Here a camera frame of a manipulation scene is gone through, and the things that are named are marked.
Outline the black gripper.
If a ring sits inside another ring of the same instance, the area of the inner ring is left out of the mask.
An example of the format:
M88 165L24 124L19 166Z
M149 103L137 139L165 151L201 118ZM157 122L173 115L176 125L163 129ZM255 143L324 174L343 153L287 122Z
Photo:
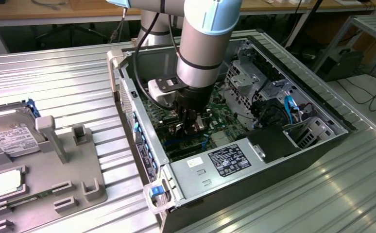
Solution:
M201 113L209 103L212 91L213 84L201 88L188 86L179 89L175 100L175 111L177 115Z

